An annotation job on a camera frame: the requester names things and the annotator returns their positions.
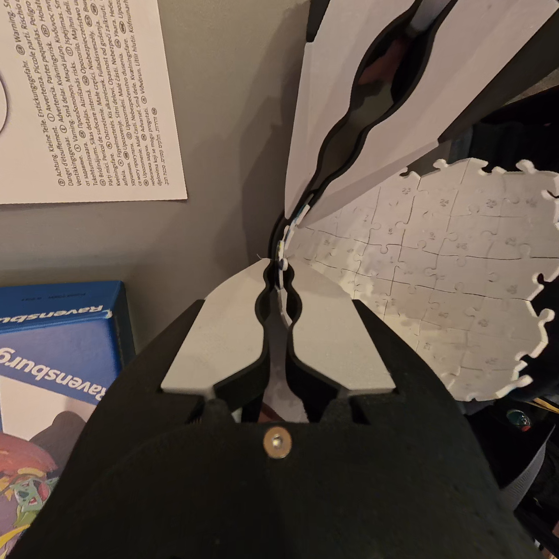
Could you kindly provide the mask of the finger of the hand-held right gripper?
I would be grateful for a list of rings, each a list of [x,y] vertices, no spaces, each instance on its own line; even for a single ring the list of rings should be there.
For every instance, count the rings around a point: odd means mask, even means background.
[[[547,1],[456,1],[436,24],[410,93],[366,131],[347,170],[305,214],[329,216],[433,150],[446,129],[547,22]]]
[[[390,83],[422,1],[310,1],[287,164],[284,216],[292,217],[320,167],[325,142],[352,108],[355,87]]]

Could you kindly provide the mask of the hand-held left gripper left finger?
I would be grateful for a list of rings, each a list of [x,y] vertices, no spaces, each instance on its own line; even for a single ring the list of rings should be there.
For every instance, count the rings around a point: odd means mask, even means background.
[[[161,390],[222,400],[239,422],[257,422],[270,378],[266,322],[273,261],[263,258],[215,288],[179,348]]]

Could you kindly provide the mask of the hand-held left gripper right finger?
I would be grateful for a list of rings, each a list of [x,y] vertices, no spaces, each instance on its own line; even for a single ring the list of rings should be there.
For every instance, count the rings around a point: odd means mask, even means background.
[[[338,283],[307,264],[289,264],[284,289],[291,320],[286,381],[308,421],[318,422],[333,400],[395,391],[353,299]]]

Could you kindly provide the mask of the white partly built puzzle ball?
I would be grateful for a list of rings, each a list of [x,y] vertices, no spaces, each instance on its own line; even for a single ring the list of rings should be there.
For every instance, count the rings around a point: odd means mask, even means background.
[[[558,173],[467,158],[396,174],[333,214],[288,228],[303,261],[366,304],[457,401],[558,382]]]

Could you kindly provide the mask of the blue puzzle box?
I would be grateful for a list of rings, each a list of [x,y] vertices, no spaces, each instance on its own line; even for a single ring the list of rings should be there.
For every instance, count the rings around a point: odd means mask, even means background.
[[[1,558],[52,496],[134,357],[123,282],[1,287]]]

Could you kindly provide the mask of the white printed leaflet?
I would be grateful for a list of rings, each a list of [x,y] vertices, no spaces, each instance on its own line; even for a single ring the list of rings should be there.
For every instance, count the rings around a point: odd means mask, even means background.
[[[186,200],[157,1],[1,1],[1,205]]]

